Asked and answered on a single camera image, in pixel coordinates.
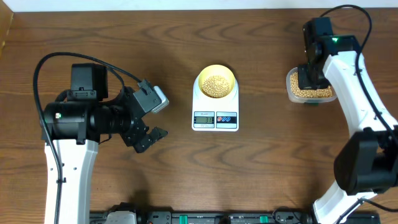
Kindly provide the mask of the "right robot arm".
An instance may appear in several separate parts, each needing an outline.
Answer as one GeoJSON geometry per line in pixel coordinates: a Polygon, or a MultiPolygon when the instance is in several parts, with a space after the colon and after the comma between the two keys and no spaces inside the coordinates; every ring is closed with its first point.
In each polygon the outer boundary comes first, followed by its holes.
{"type": "Polygon", "coordinates": [[[344,223],[363,202],[397,187],[397,120],[368,75],[353,35],[306,35],[308,62],[298,68],[302,88],[331,86],[349,129],[334,161],[335,181],[312,205],[314,223],[344,223]]]}

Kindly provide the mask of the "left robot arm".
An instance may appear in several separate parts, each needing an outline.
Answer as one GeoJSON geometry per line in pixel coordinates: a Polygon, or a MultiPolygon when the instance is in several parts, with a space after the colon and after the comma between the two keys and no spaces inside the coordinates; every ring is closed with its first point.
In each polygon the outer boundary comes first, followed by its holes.
{"type": "Polygon", "coordinates": [[[88,223],[91,176],[101,135],[121,136],[138,153],[146,151],[168,132],[150,129],[143,122],[158,113],[169,100],[147,80],[137,91],[123,86],[108,100],[108,72],[95,63],[72,65],[71,87],[44,109],[43,136],[47,160],[46,223],[88,223]]]}

